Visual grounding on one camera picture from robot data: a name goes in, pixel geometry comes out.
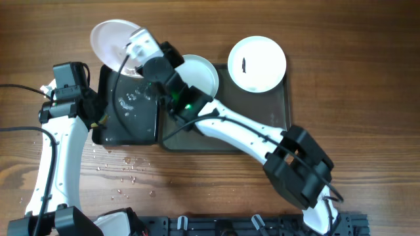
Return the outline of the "light blue plate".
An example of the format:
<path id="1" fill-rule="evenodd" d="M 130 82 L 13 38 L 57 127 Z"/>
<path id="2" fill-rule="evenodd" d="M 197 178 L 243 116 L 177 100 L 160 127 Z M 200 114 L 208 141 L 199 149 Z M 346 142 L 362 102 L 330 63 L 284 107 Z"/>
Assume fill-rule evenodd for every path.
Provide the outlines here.
<path id="1" fill-rule="evenodd" d="M 219 88 L 219 75 L 214 65 L 198 55 L 186 54 L 182 57 L 184 63 L 175 68 L 182 80 L 189 87 L 194 86 L 214 98 Z"/>

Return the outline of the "white plate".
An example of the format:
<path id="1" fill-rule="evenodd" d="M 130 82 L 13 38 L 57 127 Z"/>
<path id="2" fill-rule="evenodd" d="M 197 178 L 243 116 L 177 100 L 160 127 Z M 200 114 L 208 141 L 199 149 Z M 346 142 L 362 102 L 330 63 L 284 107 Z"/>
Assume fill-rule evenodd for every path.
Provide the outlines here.
<path id="1" fill-rule="evenodd" d="M 287 61 L 282 48 L 272 39 L 250 36 L 234 45 L 228 56 L 228 72 L 241 89 L 264 93 L 282 82 Z"/>
<path id="2" fill-rule="evenodd" d="M 121 70 L 121 74 L 142 78 L 136 68 L 142 64 L 133 51 L 131 37 L 140 29 L 135 23 L 113 19 L 99 23 L 91 31 L 90 42 L 98 59 L 114 71 L 119 71 L 124 59 L 128 59 Z"/>

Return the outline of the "green yellow sponge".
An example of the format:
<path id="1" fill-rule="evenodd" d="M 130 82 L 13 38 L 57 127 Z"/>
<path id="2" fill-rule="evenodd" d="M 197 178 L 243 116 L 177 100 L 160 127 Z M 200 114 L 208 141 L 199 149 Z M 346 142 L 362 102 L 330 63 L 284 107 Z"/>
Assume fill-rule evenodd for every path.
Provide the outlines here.
<path id="1" fill-rule="evenodd" d="M 97 122 L 91 124 L 91 128 L 103 128 L 107 123 L 108 115 L 105 113 Z"/>

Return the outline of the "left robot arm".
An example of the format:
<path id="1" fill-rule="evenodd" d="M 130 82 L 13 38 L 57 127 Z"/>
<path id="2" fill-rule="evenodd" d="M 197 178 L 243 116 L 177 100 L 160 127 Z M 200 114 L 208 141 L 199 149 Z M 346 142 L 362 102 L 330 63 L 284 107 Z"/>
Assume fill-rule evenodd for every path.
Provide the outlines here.
<path id="1" fill-rule="evenodd" d="M 25 216 L 9 222 L 8 235 L 140 235 L 144 224 L 131 208 L 90 220 L 80 209 L 81 157 L 89 129 L 106 101 L 89 89 L 58 88 L 39 112 L 43 150 L 35 189 Z"/>

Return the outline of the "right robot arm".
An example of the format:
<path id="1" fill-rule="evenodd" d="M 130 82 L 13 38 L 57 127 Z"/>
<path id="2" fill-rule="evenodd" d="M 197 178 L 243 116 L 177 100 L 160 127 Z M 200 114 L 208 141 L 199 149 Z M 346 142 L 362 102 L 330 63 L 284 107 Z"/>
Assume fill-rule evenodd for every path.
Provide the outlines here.
<path id="1" fill-rule="evenodd" d="M 333 202 L 343 198 L 331 185 L 332 160 L 305 129 L 265 126 L 188 86 L 176 71 L 184 59 L 168 42 L 148 39 L 135 43 L 128 54 L 140 62 L 137 72 L 151 82 L 181 129 L 194 128 L 255 158 L 276 192 L 302 210 L 307 227 L 319 235 L 332 234 L 338 217 Z"/>

